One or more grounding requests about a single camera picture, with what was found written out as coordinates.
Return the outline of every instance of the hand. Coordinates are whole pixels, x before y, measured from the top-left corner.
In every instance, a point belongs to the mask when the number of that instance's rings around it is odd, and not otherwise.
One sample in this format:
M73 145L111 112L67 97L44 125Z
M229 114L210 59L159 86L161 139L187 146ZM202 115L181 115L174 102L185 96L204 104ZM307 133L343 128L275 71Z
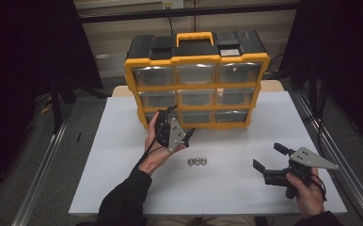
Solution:
M150 144L153 140L155 140L155 122L158 119L159 112L157 111L150 121L149 124L149 135L146 138L146 144L145 144L145 151L148 149ZM185 149L184 144L178 144L176 146L175 150L171 152L167 147L161 147L161 144L159 144L156 140L152 147L150 148L149 152L152 152L148 155L146 160L141 164L139 170L145 171L149 176L151 176L159 167L161 167L166 160L174 153Z
M319 176L319 171L317 168L312 168L311 172L314 175ZM310 184L310 186L305 186L301 179L292 175L291 173L287 173L286 177L287 180L298 190L295 198L303 219L311 218L325 212L323 205L323 194L316 185ZM311 179L318 184L321 183L315 176L311 176Z

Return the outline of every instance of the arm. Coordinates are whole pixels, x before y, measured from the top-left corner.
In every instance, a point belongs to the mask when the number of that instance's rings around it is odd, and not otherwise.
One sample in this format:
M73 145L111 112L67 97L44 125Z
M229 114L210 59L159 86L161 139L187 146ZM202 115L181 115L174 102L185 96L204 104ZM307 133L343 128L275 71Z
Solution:
M95 226L141 225L150 176L136 170L103 199Z
M123 183L103 199L95 226L142 225L143 203L151 185L151 175L172 154L185 148L180 144L174 152L170 152L168 148L155 141L154 125L157 118L158 112L149 124L149 134L145 140L145 151L149 152L149 155L137 170L132 171Z
M312 180L319 184L318 169L312 168L311 172L313 174ZM316 185L311 184L310 186L305 186L303 182L294 175L287 173L286 176L287 180L298 190L295 198L302 218L296 222L295 226L342 225L331 212L325 212L323 194Z

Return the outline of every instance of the yellow storage organizer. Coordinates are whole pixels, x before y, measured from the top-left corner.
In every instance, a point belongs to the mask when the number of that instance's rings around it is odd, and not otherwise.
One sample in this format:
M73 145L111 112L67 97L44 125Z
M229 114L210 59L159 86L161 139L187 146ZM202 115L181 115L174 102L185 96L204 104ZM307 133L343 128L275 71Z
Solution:
M136 36L124 67L144 127L158 109L182 128L247 127L269 65L256 31Z

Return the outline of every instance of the person's right hand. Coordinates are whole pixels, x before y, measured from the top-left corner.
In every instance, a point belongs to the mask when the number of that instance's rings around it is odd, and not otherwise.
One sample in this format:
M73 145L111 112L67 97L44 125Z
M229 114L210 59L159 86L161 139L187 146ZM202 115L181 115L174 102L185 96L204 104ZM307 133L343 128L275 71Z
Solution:
M319 171L317 168L312 168L311 172L314 175L319 176ZM291 173L287 173L286 177L291 185L295 186L298 190L298 192L296 192L295 198L303 219L311 218L325 212L323 205L323 194L316 185L310 184L310 186L305 186L301 179L292 175ZM311 176L311 179L317 182L319 185L321 184L317 177Z

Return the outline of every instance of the yellow handle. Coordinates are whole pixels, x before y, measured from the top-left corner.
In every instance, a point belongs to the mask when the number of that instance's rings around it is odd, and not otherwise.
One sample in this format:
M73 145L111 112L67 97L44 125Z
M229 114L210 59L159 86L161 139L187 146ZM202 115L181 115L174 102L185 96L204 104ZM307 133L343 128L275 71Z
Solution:
M179 40L210 40L213 45L212 32L181 33L176 36L176 47L179 47Z

